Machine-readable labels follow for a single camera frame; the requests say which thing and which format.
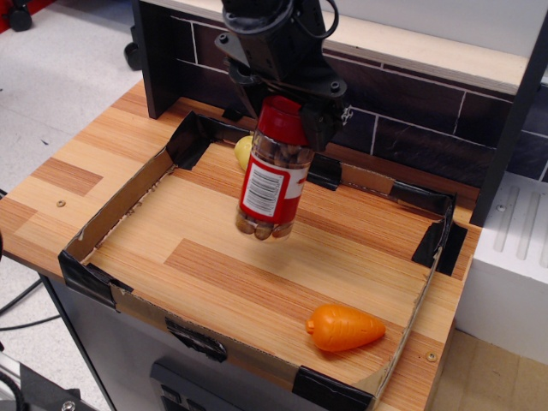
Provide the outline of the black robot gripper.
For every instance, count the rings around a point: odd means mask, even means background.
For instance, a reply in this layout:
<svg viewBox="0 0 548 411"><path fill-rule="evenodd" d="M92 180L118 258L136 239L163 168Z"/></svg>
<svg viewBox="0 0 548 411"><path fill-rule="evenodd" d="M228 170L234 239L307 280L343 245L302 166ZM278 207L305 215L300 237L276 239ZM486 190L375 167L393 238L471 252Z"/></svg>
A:
<svg viewBox="0 0 548 411"><path fill-rule="evenodd" d="M321 8L224 8L227 31L215 46L248 113L259 118L262 102L279 94L301 105L308 146L323 152L344 124L347 85L325 60L324 41L337 29L339 11L325 25Z"/></svg>

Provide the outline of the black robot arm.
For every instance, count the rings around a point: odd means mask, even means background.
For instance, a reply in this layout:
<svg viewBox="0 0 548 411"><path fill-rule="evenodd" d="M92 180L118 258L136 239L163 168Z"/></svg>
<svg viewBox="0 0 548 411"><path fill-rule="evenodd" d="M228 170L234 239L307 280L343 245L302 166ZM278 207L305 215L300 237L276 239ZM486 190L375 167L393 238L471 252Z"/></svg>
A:
<svg viewBox="0 0 548 411"><path fill-rule="evenodd" d="M317 1L225 1L223 22L215 45L247 112L269 95L296 102L308 145L324 151L349 118L347 84L323 54L339 18L326 27Z"/></svg>

